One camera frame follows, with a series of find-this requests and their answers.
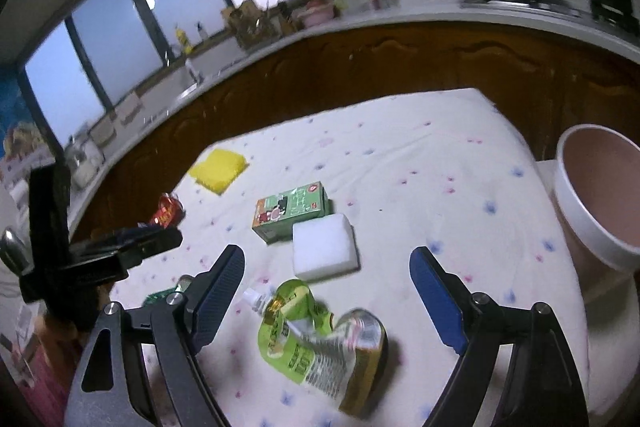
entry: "plastic bottle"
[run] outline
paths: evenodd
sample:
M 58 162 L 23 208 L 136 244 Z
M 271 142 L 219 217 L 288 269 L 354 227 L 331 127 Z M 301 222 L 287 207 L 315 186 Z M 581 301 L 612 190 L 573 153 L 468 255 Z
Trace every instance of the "plastic bottle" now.
M 203 41 L 209 38 L 209 34 L 207 33 L 206 29 L 204 29 L 204 26 L 200 21 L 198 21 L 198 23 L 196 24 L 196 29 L 198 30 L 198 35 Z
M 183 29 L 178 28 L 178 25 L 175 25 L 175 37 L 178 39 L 178 42 L 180 42 L 182 52 L 185 55 L 191 54 L 193 51 L 191 41 L 189 40 L 187 33 Z

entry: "cardboard box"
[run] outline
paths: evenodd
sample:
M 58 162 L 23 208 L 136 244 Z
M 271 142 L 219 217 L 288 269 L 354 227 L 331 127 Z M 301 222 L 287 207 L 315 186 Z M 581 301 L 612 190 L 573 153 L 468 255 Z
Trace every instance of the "cardboard box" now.
M 329 213 L 324 187 L 320 182 L 314 182 L 258 200 L 251 228 L 268 245 L 290 239 L 294 223 Z

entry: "blue gripper pad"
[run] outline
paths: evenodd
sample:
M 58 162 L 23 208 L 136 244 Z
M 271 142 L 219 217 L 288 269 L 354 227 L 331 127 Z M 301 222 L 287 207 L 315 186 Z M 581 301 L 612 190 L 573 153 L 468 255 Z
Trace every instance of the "blue gripper pad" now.
M 440 340 L 446 346 L 453 347 L 457 354 L 462 355 L 468 344 L 463 326 L 463 314 L 444 282 L 448 279 L 447 276 L 456 279 L 457 277 L 447 274 L 427 247 L 418 247 L 412 251 L 409 258 L 409 274 Z
M 212 343 L 218 333 L 220 323 L 244 275 L 244 253 L 235 245 L 226 247 L 210 272 L 213 278 L 208 281 L 209 288 L 194 310 L 191 347 L 196 355 L 204 346 Z

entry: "gas stove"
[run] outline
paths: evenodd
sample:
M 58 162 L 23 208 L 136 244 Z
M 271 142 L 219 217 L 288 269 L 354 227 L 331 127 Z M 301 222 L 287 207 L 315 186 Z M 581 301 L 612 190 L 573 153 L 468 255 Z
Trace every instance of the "gas stove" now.
M 563 0 L 465 0 L 463 7 L 485 7 L 503 10 L 539 13 L 545 16 L 578 22 L 629 40 L 630 36 L 640 36 L 638 20 L 632 15 L 622 14 L 609 9 L 596 9 L 587 12 L 571 6 Z
M 580 10 L 573 8 L 563 0 L 482 0 L 488 4 L 496 4 L 498 6 L 510 8 L 528 8 L 546 10 L 549 12 L 569 15 L 573 17 L 582 17 Z

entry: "white tablecloth with floral pattern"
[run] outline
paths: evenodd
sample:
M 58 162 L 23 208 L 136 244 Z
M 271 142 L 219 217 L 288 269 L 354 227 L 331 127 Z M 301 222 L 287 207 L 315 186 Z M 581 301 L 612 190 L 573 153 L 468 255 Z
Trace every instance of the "white tablecloth with floral pattern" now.
M 244 250 L 244 279 L 216 339 L 198 356 L 234 427 L 421 426 L 457 360 L 409 277 L 409 254 L 421 245 L 472 292 L 526 309 L 548 302 L 587 391 L 584 305 L 562 230 L 522 138 L 478 91 L 371 100 L 224 140 L 201 158 L 213 147 L 241 153 L 250 166 L 222 196 L 185 175 L 175 189 L 187 211 L 181 247 L 131 270 L 112 297 L 140 306 L 181 274 L 209 269 L 227 244 Z M 363 418 L 343 415 L 264 362 L 260 318 L 241 299 L 247 287 L 293 277 L 291 243 L 267 246 L 251 230 L 255 201 L 316 180 L 353 225 L 362 268 L 312 291 L 337 315 L 370 310 L 390 340 L 384 393 Z M 155 353 L 147 347 L 145 354 L 162 421 L 175 425 Z M 491 422 L 509 355 L 510 346 L 500 348 L 476 425 Z

